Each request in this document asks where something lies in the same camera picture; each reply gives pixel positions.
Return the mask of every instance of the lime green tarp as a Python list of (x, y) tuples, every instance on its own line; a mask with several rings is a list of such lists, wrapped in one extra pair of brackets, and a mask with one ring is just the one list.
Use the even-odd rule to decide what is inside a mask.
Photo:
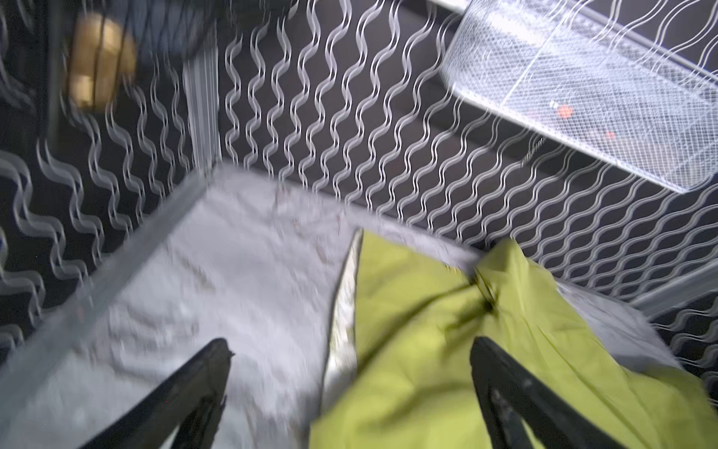
[(313, 425), (311, 449), (491, 448), (469, 352), (486, 335), (627, 448), (714, 448), (718, 420), (699, 380), (619, 366), (511, 240), (476, 281), (365, 232), (357, 275), (358, 376)]

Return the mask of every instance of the brass object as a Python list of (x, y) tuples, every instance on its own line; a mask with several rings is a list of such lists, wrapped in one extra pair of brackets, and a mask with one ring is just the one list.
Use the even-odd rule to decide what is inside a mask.
[(122, 77), (134, 79), (137, 47), (120, 24), (90, 13), (79, 18), (70, 54), (70, 97), (83, 109), (104, 111)]

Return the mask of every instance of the wavy wire mesh wall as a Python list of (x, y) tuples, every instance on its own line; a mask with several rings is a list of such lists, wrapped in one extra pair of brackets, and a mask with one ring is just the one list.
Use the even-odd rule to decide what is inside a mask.
[(0, 2), (0, 364), (194, 168), (181, 68), (155, 60), (104, 116), (35, 141), (32, 2)]
[(718, 407), (718, 291), (653, 320), (684, 368), (699, 376)]
[[(713, 1), (590, 6), (718, 69)], [(540, 136), (435, 79), (459, 20), (401, 0), (301, 0), (278, 24), (227, 32), (225, 157), (483, 249), (511, 236), (556, 276), (621, 300), (718, 254), (715, 178), (678, 195), (550, 141), (523, 166)]]

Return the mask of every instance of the metal bar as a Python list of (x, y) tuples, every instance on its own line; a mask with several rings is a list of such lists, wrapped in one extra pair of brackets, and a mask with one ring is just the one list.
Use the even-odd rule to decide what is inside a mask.
[(651, 319), (697, 300), (715, 289), (718, 289), (718, 259), (638, 296), (629, 304)]

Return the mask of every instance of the yellow object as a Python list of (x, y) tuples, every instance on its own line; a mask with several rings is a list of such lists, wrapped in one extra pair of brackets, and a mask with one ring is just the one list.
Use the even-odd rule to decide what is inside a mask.
[(718, 419), (699, 380), (675, 368), (637, 374), (619, 366), (514, 241), (502, 241), (475, 271), (471, 282), (364, 233), (358, 375), (312, 424), (311, 449), (491, 448), (469, 365), (479, 335), (626, 448), (715, 447)]
[(70, 61), (70, 97), (84, 109), (103, 111), (122, 76), (134, 78), (137, 50), (121, 25), (100, 14), (79, 18)]

